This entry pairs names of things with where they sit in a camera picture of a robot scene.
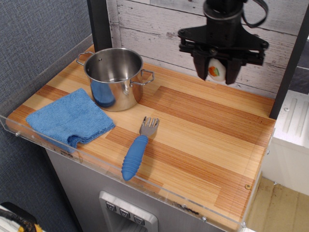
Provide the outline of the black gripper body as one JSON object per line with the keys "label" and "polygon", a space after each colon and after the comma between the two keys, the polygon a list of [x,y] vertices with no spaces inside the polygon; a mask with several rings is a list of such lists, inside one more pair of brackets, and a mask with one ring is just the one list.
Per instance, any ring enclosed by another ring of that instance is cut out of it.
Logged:
{"label": "black gripper body", "polygon": [[206,25],[178,31],[180,51],[191,54],[196,65],[212,58],[225,65],[263,64],[268,42],[243,28],[242,9],[205,9],[204,14]]}

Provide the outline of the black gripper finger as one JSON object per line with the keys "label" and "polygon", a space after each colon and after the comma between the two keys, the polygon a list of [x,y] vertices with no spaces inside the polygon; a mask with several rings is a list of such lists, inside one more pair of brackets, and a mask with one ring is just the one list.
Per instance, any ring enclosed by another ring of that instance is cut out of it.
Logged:
{"label": "black gripper finger", "polygon": [[227,85],[233,84],[239,74],[242,66],[242,60],[238,58],[229,59],[226,61],[226,76],[225,83]]}
{"label": "black gripper finger", "polygon": [[208,76],[210,58],[208,56],[201,55],[198,52],[193,52],[192,56],[198,77],[202,80],[206,80]]}

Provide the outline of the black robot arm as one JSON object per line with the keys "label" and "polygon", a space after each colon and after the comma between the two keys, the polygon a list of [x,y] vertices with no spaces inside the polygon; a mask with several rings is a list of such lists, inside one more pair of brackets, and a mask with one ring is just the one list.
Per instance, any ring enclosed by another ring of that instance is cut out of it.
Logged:
{"label": "black robot arm", "polygon": [[203,4],[207,23],[204,26],[181,29],[181,52],[193,57],[198,77],[206,80],[211,59],[225,68],[225,83],[236,81],[246,64],[262,65],[268,42],[246,31],[244,0],[207,0]]}

